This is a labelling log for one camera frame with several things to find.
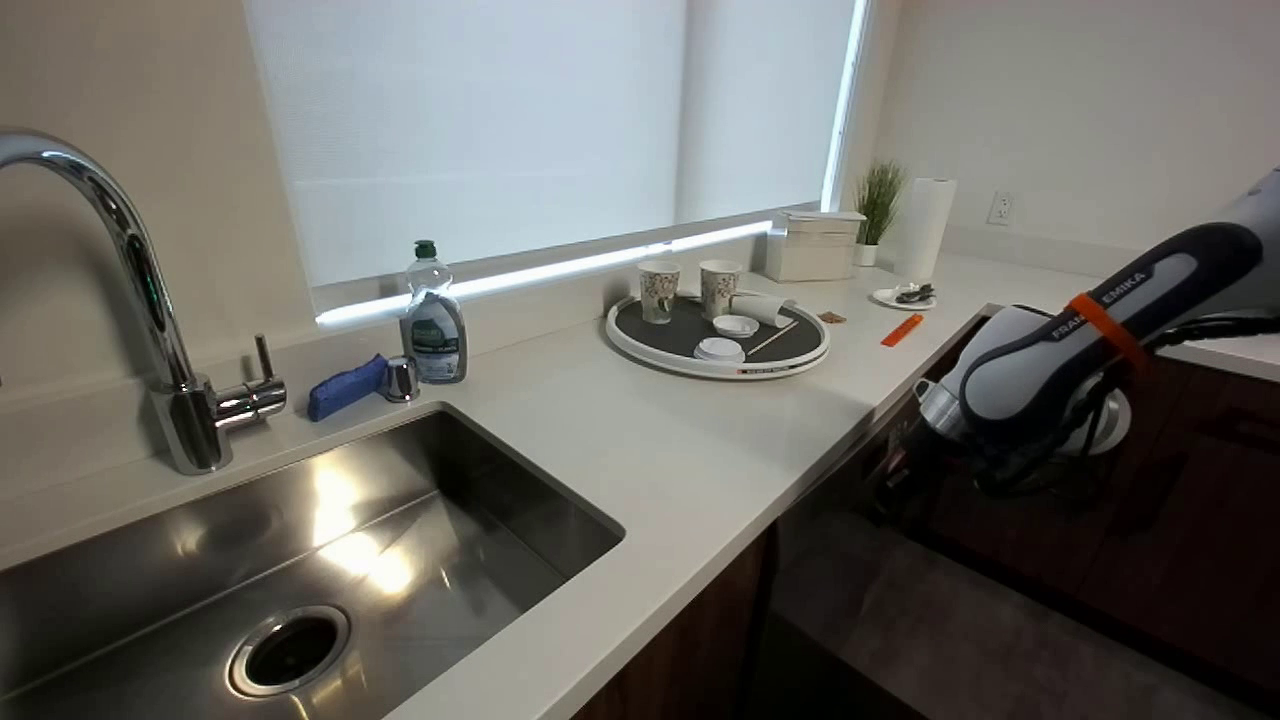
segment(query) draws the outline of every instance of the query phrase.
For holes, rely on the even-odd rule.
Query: faucet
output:
[[[232,447],[226,432],[265,420],[289,406],[289,388],[273,372],[265,338],[258,338],[265,379],[230,398],[213,391],[213,386],[190,360],[167,292],[147,251],[147,233],[123,189],[97,162],[46,131],[0,131],[0,170],[7,166],[48,170],[54,178],[67,180],[108,223],[133,282],[137,322],[147,330],[144,338],[151,339],[151,360],[164,372],[164,386],[151,386],[147,398],[160,416],[167,457],[181,472],[213,472],[230,463]]]

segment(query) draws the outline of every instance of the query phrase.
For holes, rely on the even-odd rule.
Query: cabinet door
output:
[[[1280,701],[1280,386],[1159,360],[1132,406],[1092,495],[985,499],[949,475],[926,531]]]
[[[771,562],[768,529],[577,720],[734,720]]]
[[[1178,391],[1179,386],[1186,363],[1156,363],[1128,388],[1132,438],[1101,461],[1049,461],[1033,475],[1033,484],[1049,484],[1039,495],[998,499],[979,495],[962,472],[945,475],[926,531],[1033,590],[1077,596],[1108,554],[1124,499],[1159,493],[1144,484],[1144,470],[1159,463],[1159,447],[1178,432],[1178,416],[1186,416],[1187,398]]]
[[[1200,376],[1082,596],[1280,701],[1280,391]]]

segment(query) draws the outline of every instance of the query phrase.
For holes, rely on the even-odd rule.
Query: potted plant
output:
[[[874,166],[863,195],[857,214],[863,214],[863,223],[857,233],[857,262],[876,263],[876,250],[883,240],[883,227],[893,220],[893,201],[904,189],[904,171],[895,166]]]

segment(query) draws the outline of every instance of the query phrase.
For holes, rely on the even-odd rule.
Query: sink basin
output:
[[[623,529],[458,413],[0,575],[0,717],[386,717]]]

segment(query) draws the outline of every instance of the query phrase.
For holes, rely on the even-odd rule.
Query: round tray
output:
[[[761,323],[753,339],[740,339],[749,351],[740,363],[692,358],[702,339],[715,338],[711,322],[705,322],[705,305],[692,295],[678,295],[674,323],[643,323],[640,299],[619,299],[604,313],[604,338],[623,358],[665,372],[708,379],[778,379],[817,369],[834,350],[827,323],[822,323],[814,313],[788,305],[784,317],[796,323]]]

